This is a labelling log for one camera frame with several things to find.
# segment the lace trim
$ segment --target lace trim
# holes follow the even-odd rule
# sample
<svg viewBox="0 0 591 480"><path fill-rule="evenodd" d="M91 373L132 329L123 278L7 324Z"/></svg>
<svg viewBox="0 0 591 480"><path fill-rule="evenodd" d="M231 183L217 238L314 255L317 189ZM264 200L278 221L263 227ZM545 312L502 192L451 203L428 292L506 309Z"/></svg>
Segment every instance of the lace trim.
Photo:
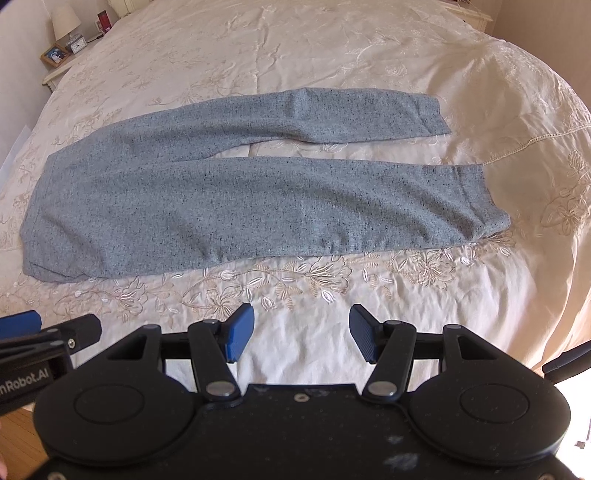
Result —
<svg viewBox="0 0 591 480"><path fill-rule="evenodd" d="M489 161L483 162L482 164L488 165L488 164L494 163L496 161L502 160L503 158L510 157L511 155L519 153L519 152L525 150L530 145L533 145L537 142L541 142L542 140L547 140L549 138L565 137L566 135L574 134L575 132L578 132L580 130L584 130L586 128L591 128L591 124L583 124L583 125L579 125L578 127L569 128L566 132L562 132L559 134L545 134L545 135L540 135L539 137L534 137L534 138L530 139L530 141L528 141L525 145L522 145L519 148L516 148L515 150L510 151L509 153L505 153L505 154L499 155L498 157L491 158Z"/></svg>

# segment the picture frame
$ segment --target picture frame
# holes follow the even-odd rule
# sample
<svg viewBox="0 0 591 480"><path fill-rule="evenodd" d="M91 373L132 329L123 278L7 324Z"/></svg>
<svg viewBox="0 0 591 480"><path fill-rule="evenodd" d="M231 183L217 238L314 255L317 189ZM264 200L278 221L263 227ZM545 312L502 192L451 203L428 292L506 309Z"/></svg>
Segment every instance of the picture frame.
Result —
<svg viewBox="0 0 591 480"><path fill-rule="evenodd" d="M99 35L104 35L103 26L100 24L100 20L95 21L96 29L99 31Z"/></svg>
<svg viewBox="0 0 591 480"><path fill-rule="evenodd" d="M46 52L41 55L41 60L53 68L59 67L71 55L64 47L54 43Z"/></svg>

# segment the bed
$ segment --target bed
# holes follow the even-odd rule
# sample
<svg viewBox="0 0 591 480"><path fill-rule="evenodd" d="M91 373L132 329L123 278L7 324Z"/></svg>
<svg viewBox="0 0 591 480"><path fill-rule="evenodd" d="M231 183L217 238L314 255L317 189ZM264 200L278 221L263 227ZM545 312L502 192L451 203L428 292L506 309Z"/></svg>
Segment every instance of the bed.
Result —
<svg viewBox="0 0 591 480"><path fill-rule="evenodd" d="M49 154L98 128L228 95L305 86L377 87L439 99L451 135L358 144L274 141L225 156L292 155L485 165L511 227L473 245L344 257L244 259L198 271L82 283L22 273L19 229ZM418 331L461 323L531 368L591 338L591 115L570 86L516 46L435 0L156 0L121 19L60 82L0 193L0 315L46 326L88 312L102 340L146 323L179 332L241 303L255 333L235 373L249 382L363 384L348 332L362 303ZM191 384L186 365L169 368ZM417 366L413 385L435 372Z"/></svg>

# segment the alarm clock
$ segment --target alarm clock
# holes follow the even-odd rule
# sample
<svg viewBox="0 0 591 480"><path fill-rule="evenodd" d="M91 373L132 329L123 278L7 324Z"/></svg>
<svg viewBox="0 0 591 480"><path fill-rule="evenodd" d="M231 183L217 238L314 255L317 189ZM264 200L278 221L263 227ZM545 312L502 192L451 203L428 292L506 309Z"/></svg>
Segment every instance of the alarm clock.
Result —
<svg viewBox="0 0 591 480"><path fill-rule="evenodd" d="M82 35L79 35L76 38L73 38L72 40L70 40L66 44L66 47L68 48L68 50L71 50L72 53L76 54L80 50L82 50L84 47L86 47L86 45L87 44L86 44L86 40L84 39L84 37Z"/></svg>

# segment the gray sweatpants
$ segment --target gray sweatpants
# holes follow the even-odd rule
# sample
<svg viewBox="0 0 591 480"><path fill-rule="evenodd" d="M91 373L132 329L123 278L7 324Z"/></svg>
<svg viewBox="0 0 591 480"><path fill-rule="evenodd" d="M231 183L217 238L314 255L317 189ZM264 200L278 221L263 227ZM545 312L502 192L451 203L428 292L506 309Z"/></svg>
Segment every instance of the gray sweatpants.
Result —
<svg viewBox="0 0 591 480"><path fill-rule="evenodd" d="M481 166L208 158L280 138L449 132L436 99L376 89L235 96L118 122L49 156L21 229L24 271L68 282L238 258L447 247L507 228Z"/></svg>

